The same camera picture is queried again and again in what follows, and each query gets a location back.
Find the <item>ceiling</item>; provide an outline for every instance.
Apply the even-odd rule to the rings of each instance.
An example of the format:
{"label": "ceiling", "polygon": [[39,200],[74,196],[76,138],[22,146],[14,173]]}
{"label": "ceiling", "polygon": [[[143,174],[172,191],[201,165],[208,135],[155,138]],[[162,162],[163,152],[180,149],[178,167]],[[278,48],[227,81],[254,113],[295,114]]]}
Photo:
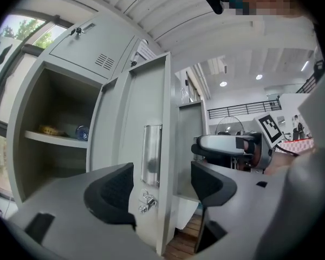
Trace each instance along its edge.
{"label": "ceiling", "polygon": [[[210,94],[214,96],[220,92],[243,88],[302,84],[313,73],[312,64],[308,64],[304,71],[301,71],[310,58],[313,58],[312,50],[252,49],[203,61],[198,65],[201,72],[195,66],[191,70],[198,73],[197,76],[200,76],[200,73],[204,75]],[[256,80],[258,74],[263,75],[261,80]],[[227,82],[227,85],[220,87],[223,81]]]}
{"label": "ceiling", "polygon": [[[268,50],[264,63],[268,69],[272,67],[270,62],[275,62],[271,54],[280,55],[283,49],[283,63],[291,52],[285,48],[314,50],[316,46],[313,25],[304,17],[240,16],[232,9],[217,16],[205,0],[97,1],[119,10],[119,14],[143,28],[164,51],[170,51],[174,72],[219,55],[234,54],[249,61],[261,57],[260,49]],[[255,73],[260,60],[250,62]],[[277,70],[281,69],[283,66],[278,64]]]}

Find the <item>metal latch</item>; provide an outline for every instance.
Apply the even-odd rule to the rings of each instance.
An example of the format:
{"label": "metal latch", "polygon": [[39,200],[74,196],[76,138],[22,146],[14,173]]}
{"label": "metal latch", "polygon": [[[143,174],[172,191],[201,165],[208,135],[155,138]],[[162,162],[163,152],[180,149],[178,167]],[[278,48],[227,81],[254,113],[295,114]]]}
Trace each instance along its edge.
{"label": "metal latch", "polygon": [[157,200],[148,193],[148,191],[144,188],[141,190],[140,193],[140,206],[139,206],[139,212],[143,215],[147,213],[150,208],[154,208],[157,205]]}

